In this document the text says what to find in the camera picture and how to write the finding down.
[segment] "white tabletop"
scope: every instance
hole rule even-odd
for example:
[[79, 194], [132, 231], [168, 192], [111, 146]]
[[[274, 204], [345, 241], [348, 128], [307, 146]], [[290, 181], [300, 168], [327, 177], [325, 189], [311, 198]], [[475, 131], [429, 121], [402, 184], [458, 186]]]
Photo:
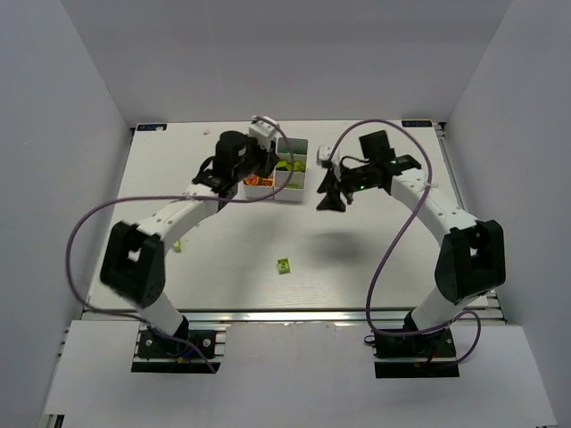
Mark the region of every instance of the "white tabletop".
[[[182, 238], [183, 250], [166, 258], [165, 292], [179, 309], [348, 309], [363, 308], [370, 278], [387, 246], [410, 214], [382, 190], [355, 195], [345, 213], [316, 211], [316, 193], [325, 170], [314, 160], [320, 145], [330, 145], [352, 121], [286, 121], [290, 137], [307, 138], [309, 153], [301, 204], [258, 202], [228, 205]], [[120, 197], [182, 193], [200, 164], [214, 154], [219, 134], [242, 132], [247, 122], [170, 123], [164, 131], [136, 132]], [[358, 137], [384, 128], [366, 125], [350, 133], [342, 154], [361, 156]], [[434, 181], [454, 198], [452, 184], [433, 128], [408, 128], [424, 145], [434, 167]], [[387, 129], [397, 154], [420, 153], [405, 136]], [[112, 224], [141, 220], [164, 202], [117, 206]], [[401, 240], [377, 284], [373, 306], [412, 308], [434, 287], [439, 246], [415, 221]], [[114, 309], [129, 305], [99, 282], [90, 299]], [[277, 260], [288, 258], [291, 273], [280, 275]], [[485, 305], [485, 299], [475, 304]]]
[[[373, 350], [363, 345], [369, 329], [322, 323], [232, 325], [215, 375], [131, 373], [138, 328], [131, 321], [74, 321], [46, 413], [65, 415], [70, 428], [556, 423], [521, 327], [485, 326], [460, 376], [449, 379], [375, 379]], [[475, 328], [451, 330], [462, 354]]]

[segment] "yellow-green cube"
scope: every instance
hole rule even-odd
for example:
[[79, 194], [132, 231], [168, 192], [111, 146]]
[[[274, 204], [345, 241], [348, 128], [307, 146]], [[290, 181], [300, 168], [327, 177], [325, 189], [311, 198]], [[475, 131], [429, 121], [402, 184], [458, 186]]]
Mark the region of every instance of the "yellow-green cube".
[[280, 275], [289, 274], [289, 260], [288, 259], [279, 259], [277, 261], [277, 271]]

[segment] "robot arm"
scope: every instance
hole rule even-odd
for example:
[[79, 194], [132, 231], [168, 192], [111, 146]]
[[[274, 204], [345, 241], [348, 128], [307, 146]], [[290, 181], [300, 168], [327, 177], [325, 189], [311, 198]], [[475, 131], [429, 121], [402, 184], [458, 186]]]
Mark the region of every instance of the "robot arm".
[[[272, 119], [264, 119], [277, 126]], [[203, 163], [186, 189], [186, 200], [172, 202], [136, 223], [121, 221], [113, 226], [100, 273], [102, 283], [129, 301], [151, 326], [186, 339], [188, 321], [163, 292], [165, 254], [190, 229], [222, 210], [236, 195], [241, 180], [251, 174], [271, 175], [279, 161], [276, 140], [276, 128], [261, 120], [252, 122], [247, 135], [222, 133], [214, 156]]]
[[[346, 168], [331, 147], [320, 148], [318, 164], [327, 168], [318, 189], [326, 196], [318, 210], [345, 211], [355, 192], [383, 188], [414, 210], [426, 189], [426, 174], [411, 156], [396, 156], [385, 131], [360, 138], [363, 165]], [[418, 218], [440, 244], [434, 271], [436, 287], [404, 320], [405, 330], [424, 330], [453, 319], [468, 303], [505, 281], [503, 231], [494, 220], [480, 221], [431, 186]]]

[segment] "food item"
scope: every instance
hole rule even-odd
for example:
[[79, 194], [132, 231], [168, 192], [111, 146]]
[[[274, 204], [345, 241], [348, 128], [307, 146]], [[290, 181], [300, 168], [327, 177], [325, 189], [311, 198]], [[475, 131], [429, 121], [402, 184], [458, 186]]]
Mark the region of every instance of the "food item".
[[260, 185], [261, 179], [255, 174], [251, 174], [249, 177], [244, 179], [245, 185]]

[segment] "purple cable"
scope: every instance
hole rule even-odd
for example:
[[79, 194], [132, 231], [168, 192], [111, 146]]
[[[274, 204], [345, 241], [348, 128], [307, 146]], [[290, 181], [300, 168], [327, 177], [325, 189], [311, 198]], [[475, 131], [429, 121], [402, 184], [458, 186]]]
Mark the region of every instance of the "purple cable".
[[366, 119], [366, 120], [361, 120], [359, 122], [353, 123], [351, 126], [349, 126], [347, 129], [344, 130], [344, 132], [339, 136], [339, 138], [337, 138], [337, 141], [335, 142], [333, 149], [331, 151], [331, 155], [329, 156], [329, 160], [331, 161], [333, 159], [333, 155], [335, 154], [335, 151], [339, 147], [339, 144], [341, 144], [343, 139], [347, 136], [347, 134], [349, 134], [356, 127], [360, 127], [361, 125], [365, 125], [368, 123], [382, 123], [382, 124], [387, 125], [391, 128], [394, 128], [394, 129], [398, 130], [399, 132], [401, 132], [402, 134], [404, 134], [420, 150], [420, 153], [422, 154], [422, 157], [424, 158], [425, 163], [426, 163], [426, 170], [427, 170], [426, 175], [427, 175], [427, 177], [426, 177], [426, 188], [425, 188], [424, 192], [422, 193], [422, 195], [420, 196], [420, 199], [418, 200], [417, 205], [414, 207], [414, 210], [410, 213], [410, 216], [407, 218], [407, 221], [404, 222], [404, 225], [402, 225], [401, 229], [399, 230], [399, 232], [396, 234], [393, 241], [389, 245], [388, 249], [385, 252], [385, 255], [383, 256], [383, 258], [381, 259], [380, 263], [377, 266], [377, 269], [375, 270], [375, 274], [373, 275], [373, 277], [371, 279], [371, 284], [370, 284], [368, 291], [367, 291], [367, 302], [365, 304], [365, 316], [367, 318], [367, 324], [374, 333], [377, 333], [377, 334], [380, 334], [383, 336], [411, 337], [411, 336], [418, 336], [421, 334], [434, 333], [434, 332], [437, 332], [439, 330], [442, 330], [443, 328], [448, 328], [448, 327], [450, 327], [450, 325], [453, 322], [457, 321], [461, 317], [464, 317], [465, 315], [471, 315], [476, 319], [476, 325], [477, 325], [476, 338], [474, 339], [474, 342], [473, 342], [472, 346], [470, 347], [470, 349], [468, 350], [468, 352], [466, 352], [466, 354], [464, 354], [461, 358], [459, 358], [457, 360], [457, 363], [461, 363], [466, 358], [468, 358], [470, 356], [470, 354], [472, 354], [472, 352], [474, 351], [474, 349], [476, 348], [476, 345], [478, 344], [478, 342], [480, 340], [480, 334], [482, 332], [482, 322], [480, 320], [480, 317], [473, 310], [463, 310], [457, 316], [455, 316], [452, 320], [450, 320], [449, 322], [441, 323], [439, 325], [435, 325], [435, 326], [430, 327], [430, 328], [425, 328], [423, 330], [417, 330], [416, 332], [398, 332], [398, 333], [396, 333], [396, 332], [387, 332], [385, 330], [379, 330], [378, 328], [375, 327], [375, 325], [373, 324], [373, 321], [371, 319], [371, 300], [373, 298], [373, 291], [375, 290], [375, 285], [377, 284], [377, 280], [378, 280], [379, 276], [381, 275], [381, 272], [383, 271], [383, 268], [385, 267], [386, 262], [391, 257], [391, 254], [393, 254], [394, 248], [399, 243], [402, 236], [407, 231], [410, 224], [415, 219], [415, 217], [418, 215], [418, 213], [420, 212], [420, 209], [422, 208], [423, 204], [425, 203], [425, 200], [428, 197], [428, 194], [430, 193], [430, 185], [432, 184], [432, 178], [433, 178], [433, 169], [432, 169], [432, 163], [430, 162], [430, 159], [428, 158], [428, 154], [426, 153], [424, 147], [422, 147], [422, 144], [413, 135], [411, 135], [406, 129], [401, 128], [398, 125], [395, 125], [392, 122], [390, 122], [388, 120], [384, 120], [384, 119]]
[[[284, 142], [285, 145], [287, 146], [287, 150], [290, 152], [290, 160], [292, 165], [294, 164], [294, 149], [291, 146], [291, 143], [289, 141], [289, 139], [287, 138], [286, 134], [284, 133], [284, 131], [282, 131], [282, 129], [272, 123], [271, 121], [264, 119], [263, 117], [257, 116], [256, 117], [257, 120], [261, 120], [262, 122], [268, 123], [269, 125], [271, 125], [272, 127], [274, 127], [274, 129], [284, 138]], [[125, 198], [118, 198], [118, 199], [114, 199], [111, 201], [107, 201], [104, 203], [101, 203], [99, 205], [97, 205], [96, 207], [92, 208], [91, 210], [89, 210], [79, 221], [78, 223], [73, 227], [73, 229], [71, 230], [70, 233], [70, 237], [68, 238], [68, 242], [65, 248], [65, 276], [67, 278], [67, 282], [68, 282], [68, 286], [70, 287], [71, 293], [73, 294], [73, 297], [84, 307], [90, 309], [91, 311], [97, 313], [97, 314], [105, 314], [105, 315], [112, 315], [112, 316], [116, 316], [116, 317], [126, 317], [126, 318], [131, 318], [134, 319], [136, 321], [139, 321], [141, 323], [144, 323], [146, 325], [150, 325], [150, 323], [145, 320], [144, 318], [138, 316], [138, 315], [134, 315], [134, 314], [129, 314], [129, 313], [124, 313], [124, 312], [119, 312], [113, 309], [104, 309], [104, 308], [98, 308], [97, 306], [92, 305], [91, 303], [89, 303], [86, 299], [84, 299], [81, 294], [78, 291], [77, 286], [75, 285], [75, 282], [73, 281], [73, 275], [71, 274], [71, 248], [73, 247], [73, 242], [75, 241], [75, 238], [79, 232], [79, 229], [84, 225], [84, 223], [94, 214], [96, 214], [97, 212], [99, 212], [100, 210], [103, 210], [107, 207], [110, 207], [112, 205], [116, 205], [118, 203], [123, 203], [123, 202], [141, 202], [141, 201], [172, 201], [172, 202], [176, 202], [176, 201], [186, 201], [186, 200], [197, 200], [197, 201], [219, 201], [219, 202], [230, 202], [230, 203], [253, 203], [253, 202], [259, 202], [259, 201], [263, 201], [264, 199], [268, 199], [270, 197], [272, 197], [273, 195], [275, 195], [276, 193], [281, 192], [284, 188], [286, 188], [286, 186], [289, 184], [290, 180], [292, 179], [292, 176], [294, 175], [294, 172], [291, 170], [290, 173], [288, 174], [287, 178], [285, 179], [285, 182], [283, 185], [281, 185], [278, 189], [276, 189], [274, 192], [267, 194], [265, 196], [262, 196], [261, 198], [256, 198], [256, 199], [249, 199], [249, 200], [240, 200], [240, 199], [226, 199], [226, 198], [218, 198], [218, 197], [210, 197], [210, 196], [193, 196], [193, 197], [187, 197], [185, 195], [179, 195], [179, 194], [175, 194], [175, 195], [161, 195], [161, 196], [129, 196], [129, 197], [125, 197]], [[163, 337], [164, 339], [168, 339], [174, 342], [178, 342], [178, 343], [183, 343], [186, 346], [190, 347], [191, 349], [193, 349], [198, 356], [204, 361], [204, 363], [206, 363], [206, 365], [208, 366], [208, 368], [213, 372], [216, 373], [216, 370], [214, 369], [214, 367], [212, 366], [211, 362], [204, 356], [204, 354], [198, 349], [198, 347], [196, 347], [196, 345], [194, 345], [193, 343], [191, 343], [190, 341], [186, 341], [184, 339], [179, 339], [178, 337], [175, 336], [171, 336], [170, 334], [167, 334], [165, 332], [163, 332], [160, 329], [157, 329], [156, 327], [153, 327], [153, 330], [159, 334], [161, 337]]]

